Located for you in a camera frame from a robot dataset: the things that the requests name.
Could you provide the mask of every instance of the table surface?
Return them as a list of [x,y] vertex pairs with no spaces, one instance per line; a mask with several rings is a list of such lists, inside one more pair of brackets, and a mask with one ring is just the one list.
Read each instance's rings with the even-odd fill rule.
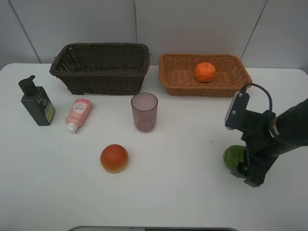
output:
[[[142,90],[158,97],[155,129],[134,127],[131,96],[77,96],[49,74],[50,64],[11,64],[0,72],[0,229],[66,231],[78,226],[200,227],[239,231],[307,230],[307,147],[280,156],[264,184],[251,188],[224,166],[230,145],[244,145],[224,127],[231,98],[170,96],[151,66]],[[247,68],[282,113],[308,97],[307,75],[296,69]],[[20,103],[18,82],[36,75],[56,113],[39,127]],[[249,110],[268,108],[257,88]],[[65,117],[75,99],[93,109],[76,134]],[[109,144],[129,153],[127,168],[100,164]]]

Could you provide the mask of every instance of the white wall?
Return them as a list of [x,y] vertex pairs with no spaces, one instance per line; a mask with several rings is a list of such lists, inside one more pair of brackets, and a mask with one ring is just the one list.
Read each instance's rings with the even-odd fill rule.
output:
[[38,63],[8,1],[0,0],[0,70],[11,63]]
[[137,40],[165,52],[242,56],[266,0],[136,0]]
[[75,42],[136,42],[134,0],[11,0],[43,63]]
[[308,73],[308,0],[269,0],[242,61]]

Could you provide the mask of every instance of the pink plastic cup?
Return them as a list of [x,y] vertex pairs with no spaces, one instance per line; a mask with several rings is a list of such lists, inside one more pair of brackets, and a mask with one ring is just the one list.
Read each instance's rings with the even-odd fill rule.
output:
[[151,93],[142,92],[131,99],[135,127],[139,131],[151,131],[156,125],[158,99]]

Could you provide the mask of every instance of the orange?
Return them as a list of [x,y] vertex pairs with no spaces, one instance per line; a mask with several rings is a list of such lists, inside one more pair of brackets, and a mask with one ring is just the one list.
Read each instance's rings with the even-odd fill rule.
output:
[[216,69],[210,63],[200,63],[194,70],[195,78],[202,83],[208,83],[215,77]]

